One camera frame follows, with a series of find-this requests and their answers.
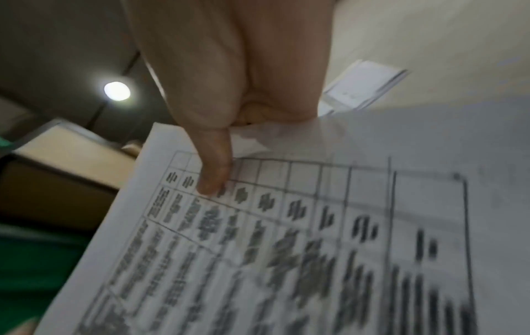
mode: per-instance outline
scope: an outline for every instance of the ceiling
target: ceiling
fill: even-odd
[[[375,107],[530,94],[527,0],[340,0],[326,82],[357,59],[411,74]],[[171,123],[119,1],[0,2],[0,94],[117,142]],[[106,103],[103,84],[132,98]]]

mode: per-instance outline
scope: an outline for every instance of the ceiling light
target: ceiling light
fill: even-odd
[[[131,90],[127,85],[120,82],[112,82],[105,85],[103,88],[107,97],[114,101],[122,101],[131,96]]]

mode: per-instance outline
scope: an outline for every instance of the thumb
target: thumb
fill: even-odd
[[[213,194],[228,180],[232,168],[232,143],[228,128],[185,130],[203,161],[197,191],[204,195]]]

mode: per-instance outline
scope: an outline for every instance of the hand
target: hand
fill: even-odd
[[[228,127],[313,118],[334,0],[124,0],[132,32],[203,162],[197,190],[230,175]]]

